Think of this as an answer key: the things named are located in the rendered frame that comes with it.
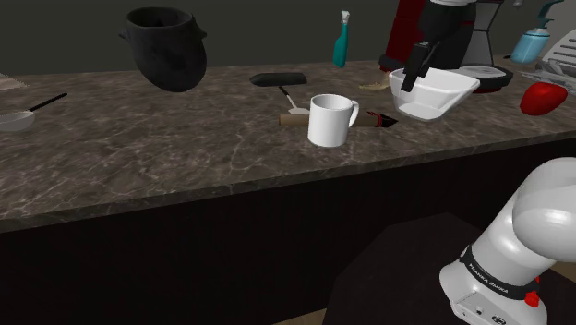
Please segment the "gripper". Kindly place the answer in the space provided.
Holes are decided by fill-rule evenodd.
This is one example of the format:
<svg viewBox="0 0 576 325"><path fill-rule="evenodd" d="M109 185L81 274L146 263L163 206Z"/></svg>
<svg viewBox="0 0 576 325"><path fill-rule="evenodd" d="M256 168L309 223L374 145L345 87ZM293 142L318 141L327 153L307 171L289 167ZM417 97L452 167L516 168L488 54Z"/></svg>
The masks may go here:
<svg viewBox="0 0 576 325"><path fill-rule="evenodd" d="M473 34L475 17L474 3L465 6L425 3L419 19L424 38L414 44L405 63L401 90L411 92L417 79L426 76L429 65L459 68Z"/></svg>

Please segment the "red and black appliance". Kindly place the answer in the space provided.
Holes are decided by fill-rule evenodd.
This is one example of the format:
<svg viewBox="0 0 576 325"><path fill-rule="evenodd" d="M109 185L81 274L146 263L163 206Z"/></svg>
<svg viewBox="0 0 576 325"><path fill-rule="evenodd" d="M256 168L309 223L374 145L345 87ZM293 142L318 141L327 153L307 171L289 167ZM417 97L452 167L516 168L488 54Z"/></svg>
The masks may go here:
<svg viewBox="0 0 576 325"><path fill-rule="evenodd" d="M416 42L420 42L423 33L417 24L426 0L400 0L393 20L392 29L385 54L379 60L379 69L389 72L397 69L410 56Z"/></svg>

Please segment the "white square bowl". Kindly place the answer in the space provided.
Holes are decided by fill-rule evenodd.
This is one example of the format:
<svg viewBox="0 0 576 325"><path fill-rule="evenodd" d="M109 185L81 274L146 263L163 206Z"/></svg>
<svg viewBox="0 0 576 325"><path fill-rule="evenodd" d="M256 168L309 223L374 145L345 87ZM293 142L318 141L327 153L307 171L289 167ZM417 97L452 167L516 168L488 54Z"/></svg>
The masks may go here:
<svg viewBox="0 0 576 325"><path fill-rule="evenodd" d="M421 121L439 119L480 86L477 78L435 68L430 68L424 78L418 77L410 92L401 90L404 79L402 68L389 73L395 108Z"/></svg>

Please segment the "tan brush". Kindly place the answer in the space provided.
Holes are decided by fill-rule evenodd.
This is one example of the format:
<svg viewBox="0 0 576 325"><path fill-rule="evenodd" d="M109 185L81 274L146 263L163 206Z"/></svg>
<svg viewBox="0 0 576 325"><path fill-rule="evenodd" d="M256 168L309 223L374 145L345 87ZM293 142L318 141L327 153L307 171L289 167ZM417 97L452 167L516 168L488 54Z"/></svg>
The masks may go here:
<svg viewBox="0 0 576 325"><path fill-rule="evenodd" d="M381 90L385 90L390 86L390 78L389 78L389 72L385 71L382 74L382 79L380 81L376 81L374 83L371 84L360 84L358 86L358 88L360 90L368 90L368 91L381 91Z"/></svg>

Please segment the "grey coffee pot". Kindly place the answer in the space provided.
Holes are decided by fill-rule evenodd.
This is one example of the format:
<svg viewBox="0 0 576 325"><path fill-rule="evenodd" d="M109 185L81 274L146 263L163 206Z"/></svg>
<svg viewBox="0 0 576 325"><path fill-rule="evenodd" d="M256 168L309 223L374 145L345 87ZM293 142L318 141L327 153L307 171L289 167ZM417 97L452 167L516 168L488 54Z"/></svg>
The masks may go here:
<svg viewBox="0 0 576 325"><path fill-rule="evenodd" d="M492 66L489 30L504 0L477 0L474 31L462 60L462 66Z"/></svg>

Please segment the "round black white-topped dish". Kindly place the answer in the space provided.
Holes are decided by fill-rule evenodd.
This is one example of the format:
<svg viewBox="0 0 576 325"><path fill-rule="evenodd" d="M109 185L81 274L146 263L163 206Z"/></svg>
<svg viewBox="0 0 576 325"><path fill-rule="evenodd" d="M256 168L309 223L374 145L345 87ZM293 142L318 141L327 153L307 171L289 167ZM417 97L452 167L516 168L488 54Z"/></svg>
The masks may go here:
<svg viewBox="0 0 576 325"><path fill-rule="evenodd" d="M461 66L452 72L476 78L480 86L474 93L490 93L507 87L513 78L513 73L498 66Z"/></svg>

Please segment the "teal spray bottle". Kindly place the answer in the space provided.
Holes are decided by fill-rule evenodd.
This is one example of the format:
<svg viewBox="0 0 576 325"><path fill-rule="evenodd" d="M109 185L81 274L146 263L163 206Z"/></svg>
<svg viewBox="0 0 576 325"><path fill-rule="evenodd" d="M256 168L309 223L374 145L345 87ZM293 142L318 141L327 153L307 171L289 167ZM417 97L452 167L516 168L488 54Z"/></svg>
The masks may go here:
<svg viewBox="0 0 576 325"><path fill-rule="evenodd" d="M337 67L345 67L348 53L348 22L349 11L341 12L341 34L334 43L332 63Z"/></svg>

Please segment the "white mug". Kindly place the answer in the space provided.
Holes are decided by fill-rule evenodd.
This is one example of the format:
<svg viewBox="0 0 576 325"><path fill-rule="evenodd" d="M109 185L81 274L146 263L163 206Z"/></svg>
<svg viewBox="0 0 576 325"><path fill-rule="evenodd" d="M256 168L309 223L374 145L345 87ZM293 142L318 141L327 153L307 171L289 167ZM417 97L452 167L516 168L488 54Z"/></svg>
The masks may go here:
<svg viewBox="0 0 576 325"><path fill-rule="evenodd" d="M319 94L310 99L307 138L320 147L336 148L347 139L359 113L359 104L338 94Z"/></svg>

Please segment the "light blue spray bottle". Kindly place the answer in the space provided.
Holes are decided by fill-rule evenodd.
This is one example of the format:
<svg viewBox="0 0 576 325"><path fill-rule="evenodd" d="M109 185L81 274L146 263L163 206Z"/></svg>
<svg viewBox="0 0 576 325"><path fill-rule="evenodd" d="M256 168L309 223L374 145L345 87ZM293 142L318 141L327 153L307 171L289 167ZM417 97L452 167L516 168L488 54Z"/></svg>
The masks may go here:
<svg viewBox="0 0 576 325"><path fill-rule="evenodd" d="M510 60L513 63L530 64L538 58L550 37L550 34L547 31L547 23L552 21L552 18L547 18L547 13L553 5L564 1L565 0L552 0L542 6L536 17L536 27L532 30L526 31L518 40L514 50L512 51Z"/></svg>

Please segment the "red rounded object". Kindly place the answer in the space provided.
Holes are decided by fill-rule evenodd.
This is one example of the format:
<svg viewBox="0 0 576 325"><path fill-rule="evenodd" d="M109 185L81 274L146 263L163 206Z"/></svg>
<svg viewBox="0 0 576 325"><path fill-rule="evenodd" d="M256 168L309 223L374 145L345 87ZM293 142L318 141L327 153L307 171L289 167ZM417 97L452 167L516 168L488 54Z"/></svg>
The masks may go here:
<svg viewBox="0 0 576 325"><path fill-rule="evenodd" d="M522 96L520 103L524 114L538 116L558 108L568 97L568 91L556 84L536 82Z"/></svg>

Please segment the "brown rolling pin red band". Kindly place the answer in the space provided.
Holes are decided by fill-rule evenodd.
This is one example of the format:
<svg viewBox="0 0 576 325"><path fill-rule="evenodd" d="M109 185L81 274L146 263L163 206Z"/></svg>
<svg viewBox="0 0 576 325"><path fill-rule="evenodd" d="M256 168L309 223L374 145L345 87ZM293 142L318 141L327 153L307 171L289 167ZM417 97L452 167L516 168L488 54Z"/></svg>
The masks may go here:
<svg viewBox="0 0 576 325"><path fill-rule="evenodd" d="M279 126L308 126L308 114L281 114ZM397 120L385 114L367 112L357 116L353 127L383 127L388 128L397 123Z"/></svg>

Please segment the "flat black oblong block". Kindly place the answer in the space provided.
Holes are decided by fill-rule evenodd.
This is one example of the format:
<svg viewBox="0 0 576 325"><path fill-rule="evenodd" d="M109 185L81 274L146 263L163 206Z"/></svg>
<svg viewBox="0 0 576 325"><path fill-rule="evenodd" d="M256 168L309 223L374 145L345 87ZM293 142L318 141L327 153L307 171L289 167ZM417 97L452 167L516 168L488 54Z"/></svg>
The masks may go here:
<svg viewBox="0 0 576 325"><path fill-rule="evenodd" d="M259 73L251 77L249 81L258 87L283 87L307 84L307 78L303 73Z"/></svg>

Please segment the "white dish rack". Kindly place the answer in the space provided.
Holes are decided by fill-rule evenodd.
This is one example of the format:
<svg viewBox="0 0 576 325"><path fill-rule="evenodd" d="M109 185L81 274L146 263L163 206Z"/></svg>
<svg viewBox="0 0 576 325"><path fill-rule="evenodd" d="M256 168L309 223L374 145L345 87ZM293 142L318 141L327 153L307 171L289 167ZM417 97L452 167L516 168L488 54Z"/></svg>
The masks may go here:
<svg viewBox="0 0 576 325"><path fill-rule="evenodd" d="M542 59L538 59L533 72L523 71L522 75L561 86L576 96L576 29L559 40Z"/></svg>

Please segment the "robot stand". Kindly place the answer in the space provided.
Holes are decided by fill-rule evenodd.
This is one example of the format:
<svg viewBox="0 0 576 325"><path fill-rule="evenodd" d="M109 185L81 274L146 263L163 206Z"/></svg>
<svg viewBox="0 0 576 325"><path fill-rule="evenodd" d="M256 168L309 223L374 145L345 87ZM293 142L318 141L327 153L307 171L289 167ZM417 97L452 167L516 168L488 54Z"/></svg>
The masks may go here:
<svg viewBox="0 0 576 325"><path fill-rule="evenodd" d="M480 234L449 213L388 226L337 277L323 325L468 325L439 272Z"/></svg>

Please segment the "black two-handled pot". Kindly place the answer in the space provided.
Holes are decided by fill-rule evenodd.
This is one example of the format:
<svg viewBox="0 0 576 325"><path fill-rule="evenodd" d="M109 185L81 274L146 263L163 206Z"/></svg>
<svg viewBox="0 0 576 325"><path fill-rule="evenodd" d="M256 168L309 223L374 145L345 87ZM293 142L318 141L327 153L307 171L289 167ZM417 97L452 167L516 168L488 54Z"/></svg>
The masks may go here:
<svg viewBox="0 0 576 325"><path fill-rule="evenodd" d="M127 42L140 73L162 90L191 90L205 75L207 33L188 12L158 6L133 9L118 36Z"/></svg>

